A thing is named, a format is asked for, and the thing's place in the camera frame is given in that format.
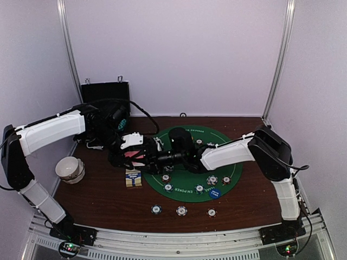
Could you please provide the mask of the red-backed card deck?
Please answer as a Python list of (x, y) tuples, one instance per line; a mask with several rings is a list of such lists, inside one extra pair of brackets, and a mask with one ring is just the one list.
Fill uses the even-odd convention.
[(130, 159), (130, 163), (134, 167), (140, 167), (145, 166), (143, 163), (144, 155), (141, 153), (141, 151), (127, 151), (124, 154), (125, 158)]

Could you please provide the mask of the green chip mat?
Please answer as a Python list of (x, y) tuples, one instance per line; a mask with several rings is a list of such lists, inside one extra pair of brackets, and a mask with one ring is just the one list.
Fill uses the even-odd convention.
[(195, 193), (196, 194), (203, 194), (204, 193), (204, 186), (201, 184), (197, 184), (194, 187)]
[(174, 186), (171, 183), (166, 183), (163, 186), (163, 189), (164, 189), (165, 192), (172, 192), (174, 190)]

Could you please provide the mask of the green chip stack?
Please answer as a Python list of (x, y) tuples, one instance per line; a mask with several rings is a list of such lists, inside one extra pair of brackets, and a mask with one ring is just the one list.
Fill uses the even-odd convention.
[(160, 205), (153, 205), (151, 207), (151, 212), (154, 214), (154, 215), (158, 215), (162, 212), (162, 207)]

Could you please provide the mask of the blue white chip stack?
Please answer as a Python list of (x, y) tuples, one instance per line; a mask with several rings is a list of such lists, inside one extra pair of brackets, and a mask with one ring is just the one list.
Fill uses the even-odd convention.
[(176, 209), (176, 213), (178, 216), (185, 216), (188, 213), (188, 209), (185, 206), (179, 206)]

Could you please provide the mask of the blue small blind button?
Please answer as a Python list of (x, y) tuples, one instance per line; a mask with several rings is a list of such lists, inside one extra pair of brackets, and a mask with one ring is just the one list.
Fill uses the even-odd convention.
[(221, 190), (217, 189), (217, 188), (212, 188), (209, 191), (209, 197), (211, 199), (219, 199), (222, 196), (222, 192)]

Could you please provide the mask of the red black chip stack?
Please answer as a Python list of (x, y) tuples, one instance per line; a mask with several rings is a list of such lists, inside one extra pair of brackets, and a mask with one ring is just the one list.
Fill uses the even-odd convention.
[(209, 208), (207, 209), (206, 214), (209, 218), (214, 218), (217, 215), (217, 211), (214, 208)]

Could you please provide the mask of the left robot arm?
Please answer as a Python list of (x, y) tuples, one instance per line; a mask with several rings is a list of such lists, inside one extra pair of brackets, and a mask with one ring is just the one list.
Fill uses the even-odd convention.
[(111, 165), (129, 170), (148, 167), (158, 173), (160, 143), (139, 133), (123, 135), (119, 129), (128, 116), (125, 103), (136, 105), (126, 99), (101, 99), (24, 126), (8, 125), (3, 131), (1, 163), (7, 189), (32, 203), (67, 241), (78, 236), (78, 228), (72, 216), (35, 179), (26, 157), (66, 137), (73, 136), (77, 141), (95, 138), (108, 149)]

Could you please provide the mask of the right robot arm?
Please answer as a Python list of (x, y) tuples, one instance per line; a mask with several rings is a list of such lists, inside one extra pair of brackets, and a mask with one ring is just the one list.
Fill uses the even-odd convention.
[(154, 137), (145, 143), (144, 169), (151, 174), (163, 174), (176, 165), (182, 165), (191, 173), (207, 173), (243, 162), (257, 163), (265, 178), (273, 184), (279, 200), (278, 235), (289, 239), (302, 228), (296, 176), (309, 166), (293, 166), (290, 145), (267, 126), (259, 126), (251, 133), (222, 144), (204, 143), (195, 139), (189, 128), (174, 127), (163, 139)]

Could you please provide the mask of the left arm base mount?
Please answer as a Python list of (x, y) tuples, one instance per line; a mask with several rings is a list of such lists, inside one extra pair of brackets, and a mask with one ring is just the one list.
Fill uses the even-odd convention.
[(97, 233), (96, 229), (74, 225), (71, 235), (58, 231), (54, 227), (51, 228), (49, 235), (64, 241), (73, 242), (74, 244), (93, 246)]

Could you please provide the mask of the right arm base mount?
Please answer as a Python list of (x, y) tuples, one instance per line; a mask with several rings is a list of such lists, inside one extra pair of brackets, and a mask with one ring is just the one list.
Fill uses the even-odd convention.
[(263, 227), (259, 230), (263, 245), (279, 243), (306, 234), (304, 227), (292, 227), (285, 225), (275, 225)]

